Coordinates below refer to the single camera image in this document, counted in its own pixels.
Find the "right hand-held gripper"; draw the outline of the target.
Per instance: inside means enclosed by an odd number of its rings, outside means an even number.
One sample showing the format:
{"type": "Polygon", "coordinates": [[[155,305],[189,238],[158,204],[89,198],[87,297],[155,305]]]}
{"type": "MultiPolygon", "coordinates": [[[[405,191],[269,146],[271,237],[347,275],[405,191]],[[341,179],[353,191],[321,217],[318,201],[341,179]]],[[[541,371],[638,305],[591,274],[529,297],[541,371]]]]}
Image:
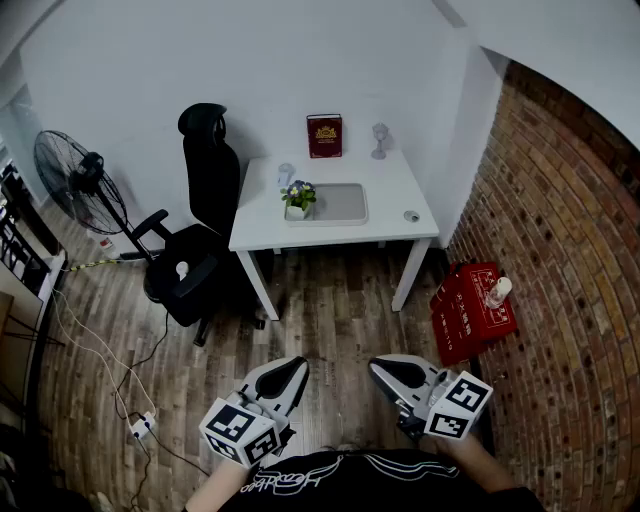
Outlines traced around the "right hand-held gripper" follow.
{"type": "Polygon", "coordinates": [[[412,441],[426,435],[464,440],[493,394],[490,385],[469,372],[439,371],[416,355],[381,355],[368,369],[392,402],[405,403],[399,404],[397,426],[412,441]]]}

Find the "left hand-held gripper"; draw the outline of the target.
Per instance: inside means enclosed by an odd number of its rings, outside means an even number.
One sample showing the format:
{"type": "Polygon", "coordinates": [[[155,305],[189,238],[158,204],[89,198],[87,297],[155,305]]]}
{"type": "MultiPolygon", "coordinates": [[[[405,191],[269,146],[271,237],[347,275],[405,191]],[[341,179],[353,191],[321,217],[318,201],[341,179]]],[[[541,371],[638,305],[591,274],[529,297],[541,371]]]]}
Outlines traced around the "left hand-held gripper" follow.
{"type": "Polygon", "coordinates": [[[243,394],[232,392],[215,400],[199,425],[200,433],[217,455],[245,468],[270,454],[279,456],[293,437],[287,416],[299,405],[308,378],[304,357],[254,368],[243,381],[243,394]]]}

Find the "grey tray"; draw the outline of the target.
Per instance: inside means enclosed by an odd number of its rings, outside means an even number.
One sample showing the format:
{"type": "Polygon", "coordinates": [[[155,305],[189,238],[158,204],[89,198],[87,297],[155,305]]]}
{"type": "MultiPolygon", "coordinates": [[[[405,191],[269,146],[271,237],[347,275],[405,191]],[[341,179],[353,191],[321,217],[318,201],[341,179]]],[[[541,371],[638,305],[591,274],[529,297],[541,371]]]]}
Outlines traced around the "grey tray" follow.
{"type": "Polygon", "coordinates": [[[365,190],[359,183],[318,184],[316,201],[305,212],[286,207],[284,220],[291,227],[364,225],[368,221],[365,190]]]}

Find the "purple flowers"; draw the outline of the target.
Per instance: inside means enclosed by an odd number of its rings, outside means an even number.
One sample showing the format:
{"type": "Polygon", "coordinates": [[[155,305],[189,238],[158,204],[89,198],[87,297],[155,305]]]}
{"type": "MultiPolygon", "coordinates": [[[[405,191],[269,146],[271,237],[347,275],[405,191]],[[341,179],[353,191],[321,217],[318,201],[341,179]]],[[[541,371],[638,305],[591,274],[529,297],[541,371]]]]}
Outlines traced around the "purple flowers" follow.
{"type": "Polygon", "coordinates": [[[288,187],[282,188],[280,194],[289,220],[305,220],[316,202],[316,187],[303,180],[295,180],[288,187]]]}

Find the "person's left forearm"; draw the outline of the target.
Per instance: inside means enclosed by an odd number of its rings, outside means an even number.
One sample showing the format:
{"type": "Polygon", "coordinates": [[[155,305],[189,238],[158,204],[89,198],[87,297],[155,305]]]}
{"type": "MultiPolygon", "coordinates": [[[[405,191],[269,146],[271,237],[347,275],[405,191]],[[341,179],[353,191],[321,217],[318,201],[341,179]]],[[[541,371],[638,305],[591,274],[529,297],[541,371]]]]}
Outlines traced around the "person's left forearm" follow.
{"type": "Polygon", "coordinates": [[[185,512],[217,512],[249,481],[255,468],[223,460],[184,506],[185,512]]]}

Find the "person's right forearm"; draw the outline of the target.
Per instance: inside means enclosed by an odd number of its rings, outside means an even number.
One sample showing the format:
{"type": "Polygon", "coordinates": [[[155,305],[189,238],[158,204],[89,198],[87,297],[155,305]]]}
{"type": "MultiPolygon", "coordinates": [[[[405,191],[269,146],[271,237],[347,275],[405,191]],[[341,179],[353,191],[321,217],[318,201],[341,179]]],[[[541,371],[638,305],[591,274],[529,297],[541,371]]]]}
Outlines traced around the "person's right forearm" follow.
{"type": "Polygon", "coordinates": [[[473,435],[463,440],[436,437],[440,453],[451,458],[466,475],[487,493],[497,493],[517,487],[511,474],[483,447],[473,435]]]}

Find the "red fire equipment box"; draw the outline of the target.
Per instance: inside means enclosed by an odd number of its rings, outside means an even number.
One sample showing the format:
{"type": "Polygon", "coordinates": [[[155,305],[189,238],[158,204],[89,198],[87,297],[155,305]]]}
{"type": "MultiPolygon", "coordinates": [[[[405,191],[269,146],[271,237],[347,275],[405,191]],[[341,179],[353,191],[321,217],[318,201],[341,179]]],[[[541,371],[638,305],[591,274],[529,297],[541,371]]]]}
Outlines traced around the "red fire equipment box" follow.
{"type": "Polygon", "coordinates": [[[479,330],[471,303],[463,294],[461,276],[450,273],[430,301],[431,320],[441,363],[450,367],[481,353],[479,330]]]}
{"type": "Polygon", "coordinates": [[[486,305],[486,297],[500,278],[494,262],[452,263],[450,276],[454,279],[452,293],[456,312],[467,342],[481,346],[517,329],[508,298],[496,308],[486,305]]]}

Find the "white table leg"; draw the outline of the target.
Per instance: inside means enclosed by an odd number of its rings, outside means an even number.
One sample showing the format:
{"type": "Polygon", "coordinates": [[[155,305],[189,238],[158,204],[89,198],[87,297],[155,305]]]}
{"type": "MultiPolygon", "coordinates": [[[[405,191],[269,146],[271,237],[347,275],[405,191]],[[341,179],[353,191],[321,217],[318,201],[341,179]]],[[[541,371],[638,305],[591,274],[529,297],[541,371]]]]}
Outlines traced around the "white table leg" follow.
{"type": "Polygon", "coordinates": [[[412,289],[416,276],[420,270],[424,257],[429,249],[431,240],[429,238],[416,239],[413,242],[411,251],[404,266],[401,278],[396,287],[395,294],[391,302],[393,312],[402,310],[409,292],[412,289]]]}
{"type": "Polygon", "coordinates": [[[237,251],[236,254],[267,316],[271,321],[279,321],[279,313],[272,301],[255,254],[251,251],[237,251]]]}

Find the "person's black shirt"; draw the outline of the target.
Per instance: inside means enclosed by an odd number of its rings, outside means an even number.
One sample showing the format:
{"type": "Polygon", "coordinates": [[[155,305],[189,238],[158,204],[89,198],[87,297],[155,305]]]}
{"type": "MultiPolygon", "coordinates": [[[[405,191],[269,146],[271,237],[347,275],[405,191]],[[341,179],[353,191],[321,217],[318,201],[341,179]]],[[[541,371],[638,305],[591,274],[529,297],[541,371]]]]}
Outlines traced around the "person's black shirt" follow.
{"type": "Polygon", "coordinates": [[[262,467],[217,512],[545,512],[516,487],[487,493],[415,449],[320,451],[262,467]]]}

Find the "clear bottle with white cap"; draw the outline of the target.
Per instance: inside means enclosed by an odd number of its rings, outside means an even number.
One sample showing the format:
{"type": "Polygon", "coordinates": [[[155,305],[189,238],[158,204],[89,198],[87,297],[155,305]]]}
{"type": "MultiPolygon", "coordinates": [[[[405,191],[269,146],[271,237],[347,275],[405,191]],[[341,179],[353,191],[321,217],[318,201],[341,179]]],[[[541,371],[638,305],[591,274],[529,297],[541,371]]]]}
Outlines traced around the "clear bottle with white cap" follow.
{"type": "Polygon", "coordinates": [[[485,306],[489,309],[498,309],[505,302],[512,290],[512,282],[507,277],[500,277],[485,296],[485,306]]]}

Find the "white power strip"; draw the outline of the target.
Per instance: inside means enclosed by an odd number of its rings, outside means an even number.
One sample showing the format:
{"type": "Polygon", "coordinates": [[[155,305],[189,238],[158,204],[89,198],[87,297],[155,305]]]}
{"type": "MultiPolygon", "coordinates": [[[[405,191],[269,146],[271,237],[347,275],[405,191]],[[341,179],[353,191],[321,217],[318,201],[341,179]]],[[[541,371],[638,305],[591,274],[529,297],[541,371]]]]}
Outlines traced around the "white power strip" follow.
{"type": "Polygon", "coordinates": [[[150,411],[147,411],[144,414],[137,414],[135,421],[129,425],[129,429],[135,439],[143,439],[153,430],[155,425],[155,416],[150,411]]]}

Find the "black office chair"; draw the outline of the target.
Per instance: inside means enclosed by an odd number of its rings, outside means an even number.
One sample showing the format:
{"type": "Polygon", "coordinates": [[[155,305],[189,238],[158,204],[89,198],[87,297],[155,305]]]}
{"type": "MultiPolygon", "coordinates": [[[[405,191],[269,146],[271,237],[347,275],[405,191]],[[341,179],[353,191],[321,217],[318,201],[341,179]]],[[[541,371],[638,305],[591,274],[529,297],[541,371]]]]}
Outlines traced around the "black office chair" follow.
{"type": "Polygon", "coordinates": [[[163,225],[164,210],[149,218],[150,229],[164,240],[164,250],[148,264],[145,293],[163,305],[178,324],[198,326],[194,344],[205,344],[214,314],[223,306],[235,307],[253,325],[264,321],[252,315],[253,288],[229,241],[240,193],[240,164],[226,143],[226,108],[196,103],[178,119],[183,136],[189,207],[197,222],[176,232],[163,225]],[[189,264],[180,281],[176,265],[189,264]]]}

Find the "clear glass goblet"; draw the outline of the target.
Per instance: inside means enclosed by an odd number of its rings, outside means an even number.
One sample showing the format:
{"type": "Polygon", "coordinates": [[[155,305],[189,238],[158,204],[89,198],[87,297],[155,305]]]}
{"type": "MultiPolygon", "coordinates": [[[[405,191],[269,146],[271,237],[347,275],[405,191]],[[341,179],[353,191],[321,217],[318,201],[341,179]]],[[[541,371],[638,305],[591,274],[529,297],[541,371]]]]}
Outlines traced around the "clear glass goblet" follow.
{"type": "Polygon", "coordinates": [[[384,142],[388,137],[389,128],[382,122],[372,127],[373,135],[376,140],[376,148],[371,152],[371,157],[375,160],[383,160],[386,158],[384,142]]]}

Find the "red hardcover book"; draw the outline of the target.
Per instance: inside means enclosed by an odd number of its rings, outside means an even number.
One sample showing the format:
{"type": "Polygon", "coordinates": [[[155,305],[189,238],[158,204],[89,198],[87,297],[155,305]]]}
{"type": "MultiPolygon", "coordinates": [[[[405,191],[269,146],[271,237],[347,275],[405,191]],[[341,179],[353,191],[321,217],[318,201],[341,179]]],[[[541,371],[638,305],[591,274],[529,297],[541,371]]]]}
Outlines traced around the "red hardcover book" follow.
{"type": "Polygon", "coordinates": [[[343,120],[340,114],[313,114],[306,117],[311,159],[341,158],[343,120]]]}

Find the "black standing fan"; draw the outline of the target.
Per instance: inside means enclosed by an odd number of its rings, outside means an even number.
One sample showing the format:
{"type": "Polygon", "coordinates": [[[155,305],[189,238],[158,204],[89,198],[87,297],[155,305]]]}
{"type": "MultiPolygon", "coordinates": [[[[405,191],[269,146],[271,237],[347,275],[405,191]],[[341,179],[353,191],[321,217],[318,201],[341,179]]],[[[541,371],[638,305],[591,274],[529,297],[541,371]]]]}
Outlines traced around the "black standing fan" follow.
{"type": "Polygon", "coordinates": [[[36,136],[33,158],[49,196],[70,218],[103,238],[132,237],[124,200],[100,154],[63,132],[43,130],[36,136]]]}

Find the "black metal frame table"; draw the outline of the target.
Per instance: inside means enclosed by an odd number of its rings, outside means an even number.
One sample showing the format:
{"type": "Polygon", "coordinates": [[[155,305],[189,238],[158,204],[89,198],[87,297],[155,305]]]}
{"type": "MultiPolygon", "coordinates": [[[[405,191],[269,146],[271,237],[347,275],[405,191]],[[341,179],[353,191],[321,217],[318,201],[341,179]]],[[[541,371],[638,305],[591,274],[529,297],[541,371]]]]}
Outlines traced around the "black metal frame table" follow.
{"type": "Polygon", "coordinates": [[[0,171],[0,423],[49,432],[38,419],[41,362],[53,288],[67,254],[32,203],[13,164],[0,171]]]}

